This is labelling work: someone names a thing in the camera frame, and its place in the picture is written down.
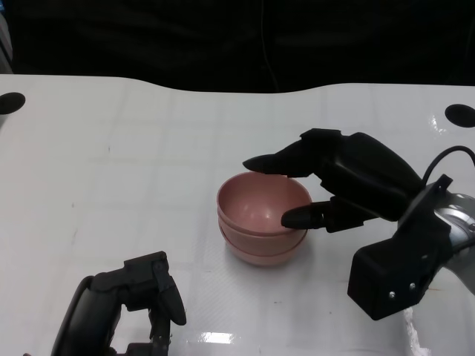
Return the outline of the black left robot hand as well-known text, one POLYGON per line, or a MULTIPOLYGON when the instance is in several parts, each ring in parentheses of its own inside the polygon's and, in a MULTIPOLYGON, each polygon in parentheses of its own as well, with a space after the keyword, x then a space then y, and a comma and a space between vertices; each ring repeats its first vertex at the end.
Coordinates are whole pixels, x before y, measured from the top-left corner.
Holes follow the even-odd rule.
POLYGON ((120 269, 85 277, 59 328, 52 355, 116 355, 111 342, 121 310, 146 310, 147 343, 131 343, 127 355, 167 355, 171 325, 186 324, 186 310, 163 251, 126 260, 120 269))

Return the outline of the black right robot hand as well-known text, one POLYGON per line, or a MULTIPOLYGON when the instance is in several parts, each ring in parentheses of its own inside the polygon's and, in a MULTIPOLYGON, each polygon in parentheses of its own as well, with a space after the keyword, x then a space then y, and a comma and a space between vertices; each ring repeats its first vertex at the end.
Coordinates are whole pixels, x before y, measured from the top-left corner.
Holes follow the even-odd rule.
POLYGON ((360 227, 367 220, 395 222, 424 184, 398 154, 365 133, 343 135, 313 128, 275 154, 255 156, 243 166, 261 174, 321 181, 330 200, 285 212, 281 224, 293 229, 325 228, 333 233, 360 227))

